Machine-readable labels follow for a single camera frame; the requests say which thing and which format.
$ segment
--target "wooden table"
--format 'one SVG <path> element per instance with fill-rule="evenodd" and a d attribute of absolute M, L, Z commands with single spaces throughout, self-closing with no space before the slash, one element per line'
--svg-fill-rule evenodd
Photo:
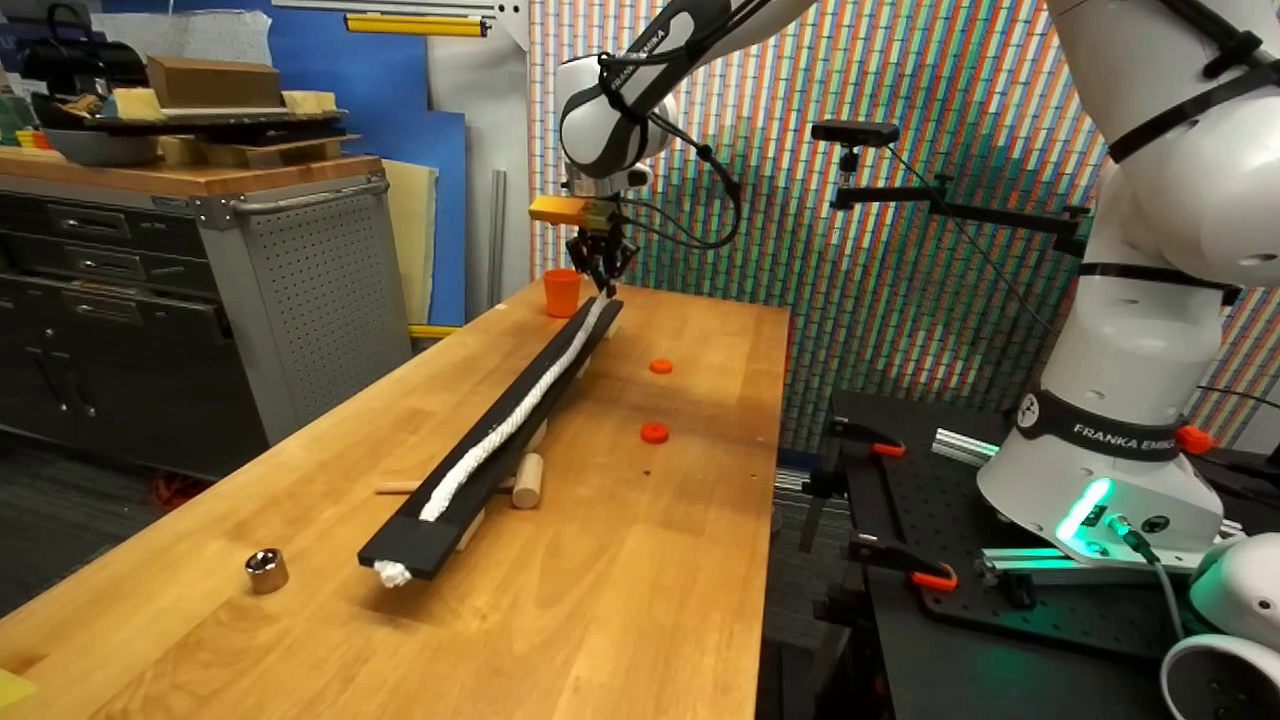
<path fill-rule="evenodd" d="M 87 168 L 51 150 L 0 147 L 0 176 L 65 182 L 168 195 L 177 197 L 260 192 L 330 179 L 362 176 L 383 169 L 369 155 L 338 158 L 321 163 L 274 169 L 170 168 L 156 163 L 141 168 Z"/>
<path fill-rule="evenodd" d="M 550 340 L 538 286 L 0 620 L 38 685 L 0 717 L 751 717 L 787 314 L 621 297 L 541 505 L 495 496 L 435 582 L 356 564 L 402 501 L 374 487 L 426 475 Z M 253 596 L 271 546 L 292 579 Z"/>

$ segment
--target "white rope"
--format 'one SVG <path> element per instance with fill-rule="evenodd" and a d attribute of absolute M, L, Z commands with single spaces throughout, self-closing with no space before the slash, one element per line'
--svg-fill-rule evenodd
<path fill-rule="evenodd" d="M 564 369 L 573 363 L 577 354 L 582 351 L 582 346 L 586 343 L 588 336 L 591 334 L 591 329 L 595 328 L 595 322 L 600 318 L 600 311 L 608 304 L 604 295 L 599 295 L 595 302 L 591 304 L 591 309 L 586 311 L 586 319 L 582 322 L 582 327 L 579 328 L 577 334 L 573 336 L 573 342 L 570 343 L 568 350 L 561 355 L 559 360 L 556 361 L 550 368 L 543 373 L 543 377 L 538 379 L 538 384 L 534 386 L 529 395 L 520 401 L 520 405 L 507 416 L 506 420 L 498 424 L 488 436 L 475 446 L 471 447 L 458 460 L 457 465 L 449 468 L 449 471 L 444 474 L 440 484 L 435 486 L 431 491 L 431 498 L 426 501 L 422 506 L 422 511 L 419 512 L 419 520 L 435 521 L 444 510 L 449 506 L 453 500 L 454 493 L 458 488 L 467 482 L 471 473 L 475 471 L 502 443 L 507 442 L 511 436 L 520 429 L 520 425 L 525 424 L 529 415 L 532 414 L 534 407 L 543 401 L 547 396 L 547 391 L 550 389 L 552 384 L 564 374 Z M 383 580 L 383 584 L 388 588 L 398 588 L 404 583 L 408 583 L 412 577 L 408 569 L 401 562 L 393 562 L 390 560 L 378 560 L 374 562 L 374 570 L 378 571 L 378 577 Z"/>

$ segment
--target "colorful striped wall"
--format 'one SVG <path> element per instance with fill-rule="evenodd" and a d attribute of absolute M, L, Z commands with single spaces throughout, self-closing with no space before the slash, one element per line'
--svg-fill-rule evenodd
<path fill-rule="evenodd" d="M 532 3 L 530 183 L 562 179 L 552 86 L 564 58 L 622 50 L 662 3 Z M 913 204 L 828 208 L 836 156 L 808 140 L 820 118 L 893 122 L 899 151 L 925 174 L 955 178 L 969 204 L 1060 211 L 1088 204 L 1105 146 L 1080 109 L 1044 9 L 1036 0 L 823 0 L 773 40 L 696 72 L 677 91 L 685 128 L 732 158 L 744 183 L 740 242 L 714 254 L 636 234 L 628 282 L 787 306 L 792 338 L 783 447 L 812 451 L 832 388 L 1001 409 L 1027 387 L 1046 333 L 945 219 Z M 657 159 L 650 199 L 703 237 L 730 208 L 686 147 Z M 865 152 L 858 184 L 913 184 L 886 152 Z M 970 233 L 1041 315 L 1065 313 L 1078 261 L 1050 238 L 982 224 Z M 530 265 L 567 264 L 567 228 L 535 225 Z M 1275 293 L 1252 292 L 1228 320 L 1208 382 L 1265 393 L 1276 380 Z M 1189 410 L 1235 437 L 1253 407 L 1203 397 Z"/>

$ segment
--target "cardboard box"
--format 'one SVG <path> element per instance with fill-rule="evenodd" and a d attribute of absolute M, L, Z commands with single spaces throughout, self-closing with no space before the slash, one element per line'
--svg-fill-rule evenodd
<path fill-rule="evenodd" d="M 280 73 L 257 63 L 147 55 L 161 108 L 283 108 Z"/>

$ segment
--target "gray tool cabinet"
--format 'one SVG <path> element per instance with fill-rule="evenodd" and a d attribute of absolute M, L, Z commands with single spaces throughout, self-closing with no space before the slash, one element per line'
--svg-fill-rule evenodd
<path fill-rule="evenodd" d="M 218 478 L 408 360 L 378 159 L 49 155 L 0 149 L 0 428 Z"/>

